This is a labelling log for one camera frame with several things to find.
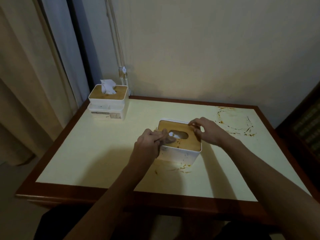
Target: brown table border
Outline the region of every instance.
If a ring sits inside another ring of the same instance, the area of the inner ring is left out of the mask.
[[[304,173],[297,161],[290,154],[287,147],[278,137],[277,133],[263,115],[258,106],[254,105],[240,105],[240,104],[226,104],[214,102],[202,102],[193,100],[157,98],[145,96],[130,96],[130,99],[150,100],[162,102],[174,102],[185,104],[198,104],[209,106],[221,106],[232,108],[254,109],[273,139],[282,150],[283,154],[288,159],[306,188],[311,195],[320,202],[320,195],[318,190],[311,183],[308,176]],[[93,204],[95,203],[107,189],[83,187],[74,185],[59,185],[36,182],[39,175],[50,162],[54,154],[57,152],[63,141],[69,135],[74,125],[78,122],[82,114],[89,105],[87,99],[79,108],[77,113],[72,117],[67,126],[60,133],[53,145],[44,154],[39,163],[35,166],[33,171],[28,175],[26,180],[22,183],[16,192],[16,197],[28,199],[31,202],[38,204]],[[265,212],[260,203],[241,200],[219,199],[219,198],[204,198],[195,196],[162,194],[162,193],[147,193],[134,192],[127,203],[126,209],[129,211],[139,210],[146,212],[153,212],[155,214],[176,215],[181,216],[185,214],[210,215],[213,218],[225,221],[249,221],[260,222],[267,225],[275,225],[273,219]]]

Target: hand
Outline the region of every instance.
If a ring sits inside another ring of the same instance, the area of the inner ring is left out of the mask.
[[[138,137],[131,153],[127,167],[141,180],[151,164],[158,157],[160,152],[160,141],[162,133],[154,134],[150,129],[146,129]]]
[[[194,127],[193,131],[198,138],[212,145],[222,147],[225,140],[232,138],[224,129],[205,117],[196,118],[190,121],[188,125]]]

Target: white tissue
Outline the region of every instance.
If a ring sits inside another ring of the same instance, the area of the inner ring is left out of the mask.
[[[100,80],[101,81],[101,92],[103,94],[116,94],[116,91],[113,88],[116,86],[116,83],[111,79]]]

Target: left hand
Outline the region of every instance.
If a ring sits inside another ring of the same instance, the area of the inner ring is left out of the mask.
[[[133,171],[141,180],[154,160],[159,155],[160,141],[162,134],[154,134],[150,129],[146,129],[138,137],[131,153],[127,167]]]

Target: wall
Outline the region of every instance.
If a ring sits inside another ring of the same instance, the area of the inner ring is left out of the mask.
[[[104,0],[82,2],[119,83]],[[258,105],[276,127],[319,82],[320,0],[113,2],[134,95]]]

